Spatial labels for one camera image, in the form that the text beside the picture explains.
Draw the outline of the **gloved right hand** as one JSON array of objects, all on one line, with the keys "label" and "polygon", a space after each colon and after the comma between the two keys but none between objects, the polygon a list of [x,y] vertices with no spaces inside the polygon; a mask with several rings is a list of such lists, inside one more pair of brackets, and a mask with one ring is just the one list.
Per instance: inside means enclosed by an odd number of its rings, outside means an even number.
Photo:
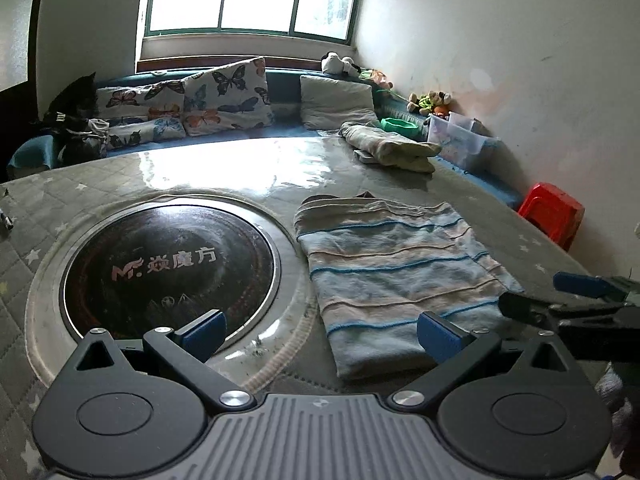
[{"label": "gloved right hand", "polygon": [[608,364],[596,391],[612,416],[610,447],[613,456],[619,458],[631,440],[634,421],[639,419],[639,365]]}]

